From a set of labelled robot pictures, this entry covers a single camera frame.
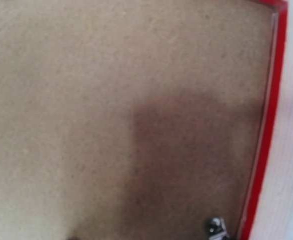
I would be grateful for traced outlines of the red wooden picture frame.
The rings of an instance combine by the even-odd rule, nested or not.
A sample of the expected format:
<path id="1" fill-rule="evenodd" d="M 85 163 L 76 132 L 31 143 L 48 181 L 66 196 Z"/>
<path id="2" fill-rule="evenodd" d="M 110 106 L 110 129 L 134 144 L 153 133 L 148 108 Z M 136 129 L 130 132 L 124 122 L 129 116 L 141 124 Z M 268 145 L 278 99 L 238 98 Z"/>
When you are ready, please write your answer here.
<path id="1" fill-rule="evenodd" d="M 293 0 L 271 7 L 269 70 L 239 240 L 293 240 Z"/>

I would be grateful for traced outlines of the brown backing board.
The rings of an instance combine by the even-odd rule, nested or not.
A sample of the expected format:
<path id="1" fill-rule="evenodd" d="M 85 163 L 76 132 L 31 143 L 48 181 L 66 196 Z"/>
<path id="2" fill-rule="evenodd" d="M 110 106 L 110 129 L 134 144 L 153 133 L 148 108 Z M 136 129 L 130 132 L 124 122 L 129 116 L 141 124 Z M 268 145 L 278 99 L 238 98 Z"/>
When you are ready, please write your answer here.
<path id="1" fill-rule="evenodd" d="M 272 9 L 0 0 L 0 240 L 237 234 Z"/>

